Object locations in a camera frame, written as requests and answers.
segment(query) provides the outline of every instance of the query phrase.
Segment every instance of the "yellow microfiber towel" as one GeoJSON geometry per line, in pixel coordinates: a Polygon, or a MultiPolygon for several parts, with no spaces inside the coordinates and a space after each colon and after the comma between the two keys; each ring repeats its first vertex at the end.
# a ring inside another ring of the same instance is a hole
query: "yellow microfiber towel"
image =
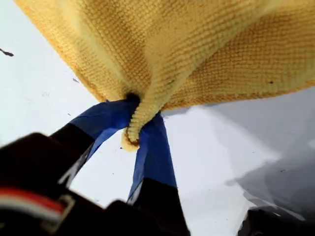
{"type": "Polygon", "coordinates": [[[159,110],[315,84],[315,0],[15,0],[99,101],[159,110]]]}

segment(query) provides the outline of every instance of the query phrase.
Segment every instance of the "fabric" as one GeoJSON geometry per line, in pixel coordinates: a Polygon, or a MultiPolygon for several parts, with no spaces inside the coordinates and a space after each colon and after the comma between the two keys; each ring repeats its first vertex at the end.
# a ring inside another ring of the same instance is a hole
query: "fabric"
{"type": "Polygon", "coordinates": [[[177,188],[166,128],[160,112],[140,131],[140,148],[137,151],[129,199],[144,178],[177,188]]]}
{"type": "Polygon", "coordinates": [[[75,125],[94,139],[87,159],[91,158],[103,142],[118,130],[128,126],[138,105],[139,98],[129,95],[124,100],[107,101],[94,105],[70,121],[70,124],[75,125]]]}
{"type": "Polygon", "coordinates": [[[315,0],[16,0],[99,101],[159,110],[265,98],[315,84],[315,0]]]}

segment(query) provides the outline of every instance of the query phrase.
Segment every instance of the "black object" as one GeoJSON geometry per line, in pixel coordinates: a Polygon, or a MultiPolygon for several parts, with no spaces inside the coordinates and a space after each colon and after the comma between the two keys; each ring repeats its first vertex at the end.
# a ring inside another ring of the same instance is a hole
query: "black object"
{"type": "Polygon", "coordinates": [[[16,187],[65,202],[59,225],[15,212],[0,211],[0,235],[188,236],[176,188],[144,178],[129,204],[107,209],[71,192],[67,186],[86,162],[94,139],[72,124],[46,137],[35,133],[0,149],[0,187],[16,187]]]}
{"type": "Polygon", "coordinates": [[[238,236],[310,236],[314,221],[300,221],[287,212],[271,206],[250,209],[238,236]]]}

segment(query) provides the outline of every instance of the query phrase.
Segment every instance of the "towel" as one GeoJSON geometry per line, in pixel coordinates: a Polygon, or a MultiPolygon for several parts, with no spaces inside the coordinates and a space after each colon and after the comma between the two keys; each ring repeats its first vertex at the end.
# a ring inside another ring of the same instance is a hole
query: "towel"
{"type": "Polygon", "coordinates": [[[15,0],[99,101],[137,94],[124,134],[160,110],[315,84],[315,0],[15,0]]]}

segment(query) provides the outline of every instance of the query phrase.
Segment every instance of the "white stripe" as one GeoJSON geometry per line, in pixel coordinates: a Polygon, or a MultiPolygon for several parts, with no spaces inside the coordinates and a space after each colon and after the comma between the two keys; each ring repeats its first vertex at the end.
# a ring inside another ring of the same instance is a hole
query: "white stripe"
{"type": "Polygon", "coordinates": [[[23,201],[21,198],[0,198],[0,209],[22,211],[34,217],[44,218],[50,221],[60,221],[62,218],[62,214],[58,211],[29,201],[23,201]]]}

